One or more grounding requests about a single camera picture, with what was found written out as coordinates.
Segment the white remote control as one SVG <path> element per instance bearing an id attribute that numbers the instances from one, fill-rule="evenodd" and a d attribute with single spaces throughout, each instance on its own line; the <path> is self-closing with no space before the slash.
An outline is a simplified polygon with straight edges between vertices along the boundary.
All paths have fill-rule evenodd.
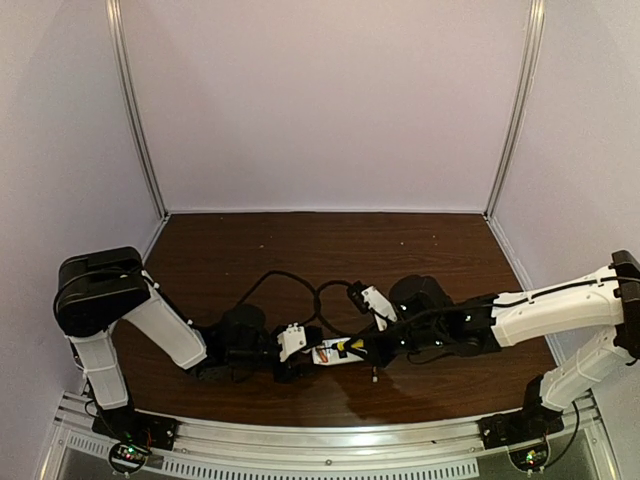
<path id="1" fill-rule="evenodd" d="M 356 356 L 350 352 L 344 352 L 344 351 L 337 351 L 332 349 L 332 346 L 343 339 L 350 339 L 349 337 L 343 337 L 343 338 L 334 338 L 334 339 L 325 339 L 322 341 L 321 344 L 313 347 L 310 351 L 311 354 L 311 360 L 312 363 L 316 366 L 323 366 L 323 367 L 332 367 L 332 366 L 338 366 L 338 365 L 344 365 L 344 364 L 351 364 L 351 363 L 356 363 L 356 362 L 363 362 L 364 360 L 362 358 L 360 358 L 359 356 Z M 313 352 L 315 350 L 318 349 L 325 349 L 327 352 L 331 353 L 331 363 L 329 365 L 317 365 L 314 363 L 314 354 Z"/>

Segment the yellow handled screwdriver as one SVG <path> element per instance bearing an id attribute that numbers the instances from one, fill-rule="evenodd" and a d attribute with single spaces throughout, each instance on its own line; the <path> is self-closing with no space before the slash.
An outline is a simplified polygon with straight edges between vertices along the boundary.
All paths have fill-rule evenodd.
<path id="1" fill-rule="evenodd" d="M 344 351 L 344 352 L 350 352 L 350 351 L 366 352 L 366 350 L 364 349 L 364 342 L 361 339 L 357 341 L 354 341 L 353 339 L 340 340 L 332 346 L 332 349 L 337 351 Z"/>

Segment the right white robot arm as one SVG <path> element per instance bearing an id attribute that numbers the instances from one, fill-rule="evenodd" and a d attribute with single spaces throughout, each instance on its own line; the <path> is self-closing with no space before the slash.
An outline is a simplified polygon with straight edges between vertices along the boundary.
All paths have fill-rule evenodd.
<path id="1" fill-rule="evenodd" d="M 531 417 L 559 415 L 618 366 L 639 358 L 639 262 L 627 250 L 614 252 L 610 264 L 582 278 L 538 290 L 455 303 L 435 278 L 412 275 L 394 285 L 389 299 L 398 318 L 343 346 L 376 367 L 401 354 L 474 357 L 550 334 L 598 328 L 569 360 L 530 382 L 522 411 Z"/>

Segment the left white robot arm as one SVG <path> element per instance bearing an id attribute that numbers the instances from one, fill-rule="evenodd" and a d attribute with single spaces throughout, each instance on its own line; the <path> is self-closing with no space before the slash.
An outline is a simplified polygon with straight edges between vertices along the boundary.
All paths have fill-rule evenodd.
<path id="1" fill-rule="evenodd" d="M 132 404 L 112 341 L 120 321 L 133 325 L 175 365 L 200 380 L 233 370 L 270 368 L 277 381 L 286 382 L 296 372 L 294 356 L 322 341 L 321 329 L 298 323 L 267 331 L 263 311 L 250 304 L 240 304 L 217 323 L 199 327 L 162 291 L 133 247 L 64 260 L 53 313 L 104 411 Z"/>

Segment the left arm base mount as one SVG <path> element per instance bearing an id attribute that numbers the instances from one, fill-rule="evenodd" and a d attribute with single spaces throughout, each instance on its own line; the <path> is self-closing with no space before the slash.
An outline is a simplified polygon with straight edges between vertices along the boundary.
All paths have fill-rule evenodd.
<path id="1" fill-rule="evenodd" d="M 115 441 L 107 462 L 116 474 L 130 477 L 142 470 L 156 450 L 172 451 L 179 422 L 138 411 L 99 410 L 92 431 Z"/>

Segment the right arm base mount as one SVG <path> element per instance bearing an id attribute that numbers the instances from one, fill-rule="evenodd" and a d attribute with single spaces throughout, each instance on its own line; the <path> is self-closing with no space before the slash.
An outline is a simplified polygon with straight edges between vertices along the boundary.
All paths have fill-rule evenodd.
<path id="1" fill-rule="evenodd" d="M 546 468 L 551 457 L 548 437 L 564 429 L 561 415 L 546 419 L 523 410 L 486 416 L 477 425 L 485 450 L 506 447 L 512 466 L 529 475 Z"/>

